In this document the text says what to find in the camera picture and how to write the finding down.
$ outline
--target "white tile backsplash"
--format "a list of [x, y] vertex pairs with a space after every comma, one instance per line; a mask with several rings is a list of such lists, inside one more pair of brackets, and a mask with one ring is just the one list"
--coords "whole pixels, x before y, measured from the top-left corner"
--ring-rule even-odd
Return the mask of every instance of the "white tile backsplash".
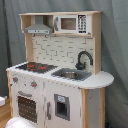
[[[75, 68], [81, 51], [93, 56], [93, 39], [85, 37], [35, 35], [32, 41], [34, 61], [38, 63]], [[86, 55], [82, 55], [81, 62], [86, 62], [86, 70], [93, 70]]]

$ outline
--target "oven window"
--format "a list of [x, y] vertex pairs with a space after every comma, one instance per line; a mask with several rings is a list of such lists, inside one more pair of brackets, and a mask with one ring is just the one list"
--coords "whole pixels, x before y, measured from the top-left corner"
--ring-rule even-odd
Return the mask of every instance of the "oven window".
[[37, 123], [36, 102], [18, 96], [19, 115], [27, 120]]

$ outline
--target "floor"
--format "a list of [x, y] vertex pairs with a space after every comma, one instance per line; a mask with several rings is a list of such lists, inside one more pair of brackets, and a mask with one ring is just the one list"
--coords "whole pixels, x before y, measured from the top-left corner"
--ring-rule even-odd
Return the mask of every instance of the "floor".
[[0, 128], [5, 128], [6, 123], [11, 118], [10, 101], [6, 100], [4, 106], [0, 106]]

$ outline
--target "door handle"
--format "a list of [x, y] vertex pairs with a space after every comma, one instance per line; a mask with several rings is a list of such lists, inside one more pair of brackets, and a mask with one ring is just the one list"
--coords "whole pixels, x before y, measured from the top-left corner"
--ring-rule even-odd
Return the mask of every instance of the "door handle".
[[48, 120], [51, 120], [51, 115], [49, 113], [49, 108], [50, 108], [51, 104], [50, 102], [47, 103], [47, 117], [48, 117]]
[[55, 27], [55, 30], [56, 30], [56, 31], [58, 31], [57, 21], [58, 21], [58, 17], [56, 17], [56, 18], [54, 19], [54, 27]]
[[26, 93], [23, 93], [22, 91], [19, 91], [18, 93], [19, 93], [20, 95], [22, 95], [22, 96], [32, 97], [31, 94], [26, 94]]

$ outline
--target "oven door handle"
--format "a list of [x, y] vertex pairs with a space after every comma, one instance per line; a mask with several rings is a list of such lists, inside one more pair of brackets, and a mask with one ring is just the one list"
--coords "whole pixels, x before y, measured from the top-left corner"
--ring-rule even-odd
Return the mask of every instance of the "oven door handle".
[[19, 93], [20, 95], [22, 95], [22, 96], [32, 97], [31, 94], [26, 94], [26, 93], [23, 93], [22, 91], [19, 91], [18, 93]]

